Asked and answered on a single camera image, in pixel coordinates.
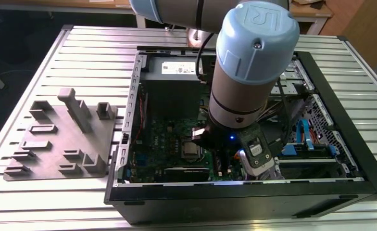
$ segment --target wooden table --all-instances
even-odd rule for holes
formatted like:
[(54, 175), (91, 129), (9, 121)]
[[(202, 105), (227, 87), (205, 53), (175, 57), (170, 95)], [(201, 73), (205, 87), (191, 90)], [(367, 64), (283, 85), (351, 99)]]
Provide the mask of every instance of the wooden table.
[[(129, 0), (89, 2), (89, 0), (0, 0), (0, 10), (134, 14)], [(137, 27), (145, 19), (135, 15)]]
[(307, 35), (318, 35), (326, 20), (333, 16), (333, 12), (322, 5), (321, 9), (309, 7), (309, 4), (301, 5), (295, 2), (290, 4), (290, 13), (298, 22), (310, 22)]
[[(89, 2), (89, 0), (0, 0), (0, 9), (26, 11), (54, 11), (79, 13), (119, 13), (134, 14), (129, 0)], [(311, 22), (309, 35), (318, 35), (326, 19), (333, 16), (330, 9), (323, 5), (319, 10), (309, 5), (291, 3), (290, 12), (298, 22)], [(145, 20), (135, 16), (137, 26), (145, 28)]]

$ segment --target label sticker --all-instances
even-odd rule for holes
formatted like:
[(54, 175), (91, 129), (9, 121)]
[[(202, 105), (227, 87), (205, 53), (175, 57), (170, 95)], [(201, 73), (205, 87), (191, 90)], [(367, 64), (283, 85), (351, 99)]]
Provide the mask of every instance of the label sticker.
[(161, 74), (163, 75), (194, 75), (194, 62), (163, 62), (161, 65)]

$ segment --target motherboard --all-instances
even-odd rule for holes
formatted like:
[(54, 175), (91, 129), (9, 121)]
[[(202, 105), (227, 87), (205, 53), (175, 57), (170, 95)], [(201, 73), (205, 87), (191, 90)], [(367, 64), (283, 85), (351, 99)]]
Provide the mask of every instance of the motherboard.
[(189, 181), (242, 180), (237, 158), (231, 158), (227, 174), (222, 175), (213, 153), (190, 142), (190, 129), (203, 123), (201, 119), (150, 122), (134, 145), (127, 171), (131, 183), (179, 182), (187, 177)]

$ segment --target red wire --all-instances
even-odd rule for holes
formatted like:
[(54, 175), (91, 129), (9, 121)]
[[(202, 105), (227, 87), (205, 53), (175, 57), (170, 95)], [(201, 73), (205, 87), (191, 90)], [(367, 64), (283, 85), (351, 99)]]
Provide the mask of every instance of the red wire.
[(141, 130), (142, 130), (142, 100), (141, 100), (141, 94), (138, 94), (138, 100), (139, 100), (139, 128), (138, 128), (138, 132), (137, 132), (137, 135), (135, 135), (135, 138), (134, 138), (134, 141), (131, 142), (131, 144), (135, 143), (138, 136), (139, 136), (139, 133), (141, 133)]

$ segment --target black cable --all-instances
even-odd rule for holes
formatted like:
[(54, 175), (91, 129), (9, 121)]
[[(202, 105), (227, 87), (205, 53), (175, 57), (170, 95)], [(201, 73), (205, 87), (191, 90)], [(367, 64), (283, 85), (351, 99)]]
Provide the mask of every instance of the black cable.
[(282, 144), (285, 145), (287, 140), (289, 140), (289, 135), (290, 135), (290, 132), (291, 132), (291, 117), (290, 117), (287, 106), (286, 106), (286, 99), (285, 99), (285, 94), (283, 94), (279, 79), (277, 80), (277, 86), (278, 86), (278, 90), (279, 90), (279, 95), (281, 95), (281, 100), (282, 100), (283, 110), (285, 110), (285, 116), (286, 116), (286, 130), (285, 130), (285, 133), (283, 133), (283, 137), (281, 138)]
[(202, 80), (202, 76), (201, 76), (201, 74), (199, 74), (199, 58), (201, 58), (201, 53), (202, 53), (202, 50), (203, 50), (203, 48), (205, 48), (205, 46), (206, 46), (206, 43), (207, 43), (209, 40), (211, 39), (213, 35), (214, 35), (213, 33), (209, 34), (209, 36), (206, 37), (206, 39), (203, 40), (203, 42), (202, 42), (202, 44), (201, 44), (201, 47), (199, 47), (199, 50), (198, 50), (198, 53), (197, 53), (197, 59), (195, 59), (195, 76), (197, 76), (197, 78), (198, 78), (201, 81), (203, 81), (203, 80)]

